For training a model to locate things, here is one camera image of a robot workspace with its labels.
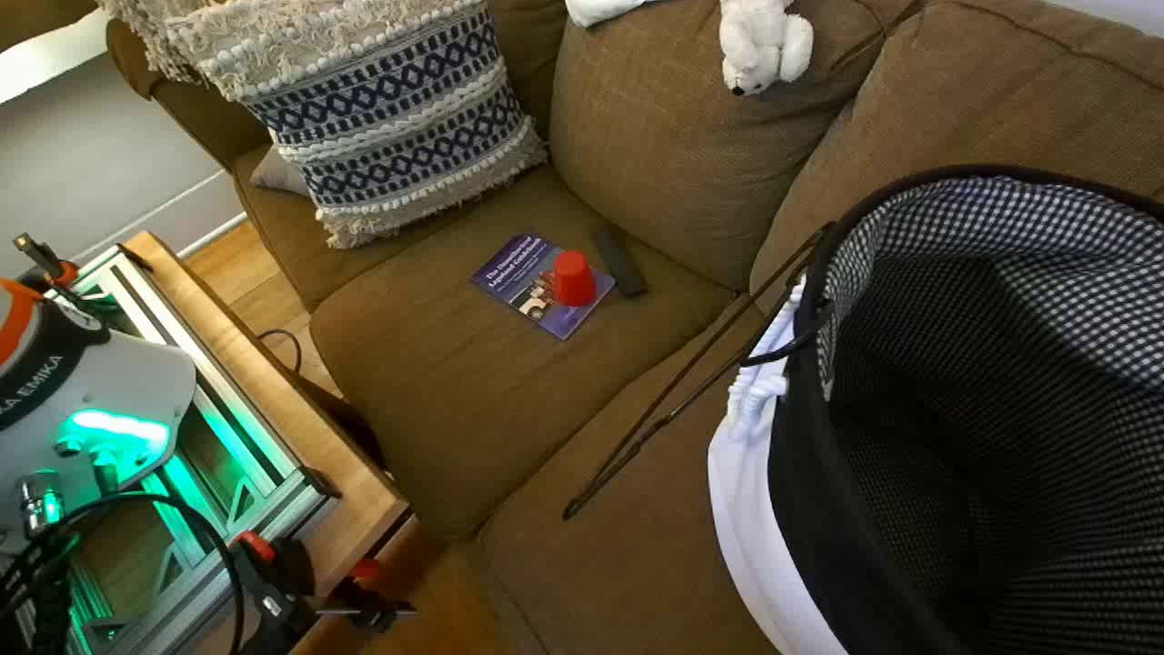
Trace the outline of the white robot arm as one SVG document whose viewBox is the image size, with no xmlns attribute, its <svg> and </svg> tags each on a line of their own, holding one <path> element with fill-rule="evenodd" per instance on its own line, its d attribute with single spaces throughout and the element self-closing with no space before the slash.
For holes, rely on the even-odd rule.
<svg viewBox="0 0 1164 655">
<path fill-rule="evenodd" d="M 198 363 L 0 281 L 0 550 L 161 469 Z"/>
</svg>

